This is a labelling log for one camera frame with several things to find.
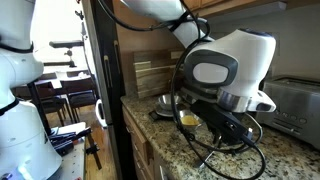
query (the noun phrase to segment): floor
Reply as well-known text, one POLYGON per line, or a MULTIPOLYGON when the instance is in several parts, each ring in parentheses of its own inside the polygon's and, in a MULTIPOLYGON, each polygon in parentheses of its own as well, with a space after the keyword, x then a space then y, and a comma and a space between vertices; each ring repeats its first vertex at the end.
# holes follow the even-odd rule
MULTIPOLYGON (((105 132, 101 129, 99 123, 96 121, 94 106, 87 106, 80 108, 80 121, 86 122, 87 127, 91 126, 93 133, 92 137, 98 144, 100 151, 98 151, 99 159, 102 164, 102 169, 98 170, 93 155, 86 156, 86 179, 87 180, 100 180, 116 179, 115 166, 113 164, 113 157, 110 149, 110 140, 105 136, 105 132)), ((47 114, 50 127, 61 126, 57 113, 47 114)), ((64 121, 65 125, 71 124, 70 118, 67 115, 64 121)))

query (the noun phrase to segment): dining chair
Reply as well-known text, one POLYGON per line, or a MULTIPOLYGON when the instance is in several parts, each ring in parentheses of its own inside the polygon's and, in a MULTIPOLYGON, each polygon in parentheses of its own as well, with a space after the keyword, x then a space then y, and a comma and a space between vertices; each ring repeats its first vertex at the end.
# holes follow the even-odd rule
POLYGON ((96 99, 96 88, 91 77, 72 78, 72 80, 60 80, 62 89, 66 92, 71 113, 75 120, 80 121, 77 109, 84 106, 94 105, 96 99))
POLYGON ((55 93, 55 89, 52 87, 51 83, 37 85, 37 90, 38 95, 41 99, 43 110, 46 114, 56 112, 58 114, 61 125, 64 126, 64 120, 66 119, 65 112, 67 111, 71 122, 74 123, 74 119, 71 116, 67 99, 57 96, 55 93))

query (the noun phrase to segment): backsplash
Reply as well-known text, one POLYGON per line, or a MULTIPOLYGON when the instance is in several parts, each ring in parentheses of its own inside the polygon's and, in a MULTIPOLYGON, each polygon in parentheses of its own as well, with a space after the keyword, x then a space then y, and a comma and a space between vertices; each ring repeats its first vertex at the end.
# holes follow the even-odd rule
POLYGON ((237 28, 271 33, 277 40, 270 72, 320 79, 320 5, 211 25, 218 39, 237 28))

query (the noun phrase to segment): yellow object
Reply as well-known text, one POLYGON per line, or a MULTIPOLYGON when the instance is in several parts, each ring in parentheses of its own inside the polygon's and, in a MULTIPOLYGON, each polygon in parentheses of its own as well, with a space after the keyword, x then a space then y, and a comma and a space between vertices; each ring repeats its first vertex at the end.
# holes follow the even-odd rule
POLYGON ((197 121, 193 116, 186 115, 181 118, 181 122, 183 125, 191 125, 191 126, 197 126, 199 125, 199 121, 197 121))

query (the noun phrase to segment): refrigerator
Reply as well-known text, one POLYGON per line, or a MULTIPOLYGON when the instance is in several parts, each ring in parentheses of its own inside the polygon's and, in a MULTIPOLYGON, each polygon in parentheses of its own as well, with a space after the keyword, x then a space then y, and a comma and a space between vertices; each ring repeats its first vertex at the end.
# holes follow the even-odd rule
MULTIPOLYGON (((106 1, 112 9, 112 1, 106 1)), ((131 138, 126 131, 121 96, 125 95, 116 24, 97 0, 82 1, 85 53, 97 84, 96 115, 109 136, 118 179, 136 179, 131 138)))

